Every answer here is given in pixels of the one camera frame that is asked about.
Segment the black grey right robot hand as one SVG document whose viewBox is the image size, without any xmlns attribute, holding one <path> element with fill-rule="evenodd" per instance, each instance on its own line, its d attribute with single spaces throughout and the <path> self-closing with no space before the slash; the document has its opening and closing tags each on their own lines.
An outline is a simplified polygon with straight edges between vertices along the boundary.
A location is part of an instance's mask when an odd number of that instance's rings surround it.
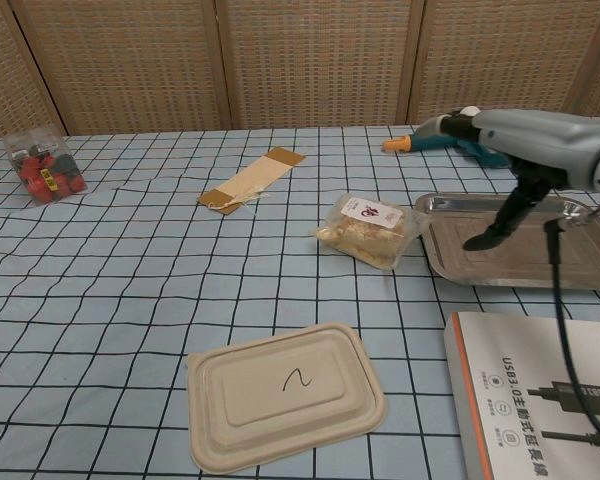
<svg viewBox="0 0 600 480">
<path fill-rule="evenodd" d="M 600 194 L 600 118 L 466 107 L 426 120 L 414 136 L 476 142 L 508 158 L 517 185 L 493 223 L 465 241 L 466 251 L 489 250 L 502 244 L 553 190 Z M 592 215 L 600 215 L 600 204 Z"/>
</svg>

